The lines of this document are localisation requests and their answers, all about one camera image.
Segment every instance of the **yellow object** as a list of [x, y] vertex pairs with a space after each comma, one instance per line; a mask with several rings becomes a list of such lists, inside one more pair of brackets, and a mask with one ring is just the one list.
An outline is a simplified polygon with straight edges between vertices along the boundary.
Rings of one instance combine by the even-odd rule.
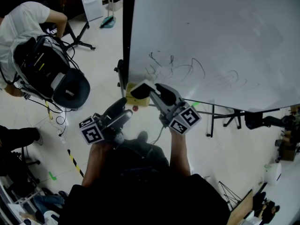
[[45, 103], [46, 103], [46, 107], [47, 107], [47, 110], [48, 110], [49, 119], [53, 120], [53, 116], [51, 115], [51, 111], [49, 109], [49, 105], [48, 105], [47, 101], [45, 101]]
[[39, 71], [42, 69], [42, 67], [43, 67], [44, 65], [45, 65], [45, 64], [43, 63], [42, 66], [39, 68]]
[[68, 152], [68, 154], [69, 154], [69, 156], [70, 156], [70, 159], [71, 159], [72, 162], [74, 163], [76, 169], [77, 169], [78, 172], [80, 173], [80, 175], [81, 175], [82, 177], [84, 177], [84, 174], [83, 174], [83, 172], [81, 171], [81, 169], [80, 169], [80, 167], [78, 166], [78, 164], [76, 163], [75, 159], [73, 158], [70, 149], [68, 149], [67, 152]]
[[129, 82], [127, 84], [126, 88], [126, 98], [127, 98], [127, 104], [136, 105], [136, 106], [149, 106], [150, 103], [150, 97], [144, 98], [144, 99], [136, 99], [131, 94], [130, 91], [137, 85], [137, 83]]

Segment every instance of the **man's arm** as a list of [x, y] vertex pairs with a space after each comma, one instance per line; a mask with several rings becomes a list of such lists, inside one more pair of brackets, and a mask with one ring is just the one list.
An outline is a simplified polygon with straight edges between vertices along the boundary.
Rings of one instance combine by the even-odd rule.
[[105, 143], [93, 144], [90, 148], [90, 155], [88, 160], [88, 166], [82, 181], [82, 186], [89, 187], [92, 183], [100, 177], [100, 174], [105, 165], [106, 156], [113, 147]]
[[33, 221], [35, 221], [35, 222], [38, 222], [38, 220], [36, 219], [36, 217], [35, 217], [34, 215], [32, 215], [32, 214], [29, 214], [29, 213], [23, 213], [23, 212], [20, 212], [19, 214], [20, 214], [20, 216], [21, 216], [22, 218], [24, 218], [24, 219], [29, 218], [29, 219], [31, 219], [31, 220], [33, 220]]
[[24, 93], [20, 89], [16, 88], [14, 85], [7, 85], [4, 90], [5, 92], [7, 92], [8, 94], [14, 97], [24, 96]]
[[263, 211], [266, 209], [266, 207], [267, 207], [267, 205], [263, 205], [262, 206], [262, 210], [261, 210], [260, 214], [258, 215], [259, 219], [262, 219], [262, 217], [263, 217]]
[[172, 136], [170, 169], [178, 175], [188, 177], [191, 175], [191, 171], [188, 163], [186, 137], [173, 130], [170, 131]]
[[63, 13], [59, 13], [53, 10], [50, 10], [49, 16], [46, 20], [47, 23], [55, 23], [57, 27], [57, 37], [62, 38], [62, 35], [65, 31], [68, 18]]

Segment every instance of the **whiteboard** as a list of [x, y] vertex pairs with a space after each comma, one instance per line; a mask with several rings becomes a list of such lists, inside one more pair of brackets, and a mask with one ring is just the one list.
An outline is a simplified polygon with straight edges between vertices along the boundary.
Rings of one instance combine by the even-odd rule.
[[128, 81], [250, 112], [300, 103], [300, 0], [135, 0]]

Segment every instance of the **tripod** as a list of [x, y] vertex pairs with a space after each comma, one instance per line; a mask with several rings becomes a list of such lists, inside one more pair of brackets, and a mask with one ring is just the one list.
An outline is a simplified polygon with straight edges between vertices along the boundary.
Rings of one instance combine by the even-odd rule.
[[70, 47], [75, 46], [75, 45], [80, 45], [80, 46], [85, 46], [85, 47], [89, 47], [91, 50], [95, 50], [96, 48], [93, 47], [91, 44], [87, 44], [84, 43], [82, 41], [80, 41], [81, 37], [83, 36], [84, 32], [86, 29], [90, 28], [89, 22], [86, 22], [86, 24], [84, 25], [83, 29], [81, 30], [80, 34], [78, 37], [75, 36], [69, 22], [67, 22], [67, 26], [66, 26], [67, 30], [69, 31], [72, 39], [73, 39], [73, 43], [71, 43], [70, 45], [66, 46], [66, 50], [68, 50]]

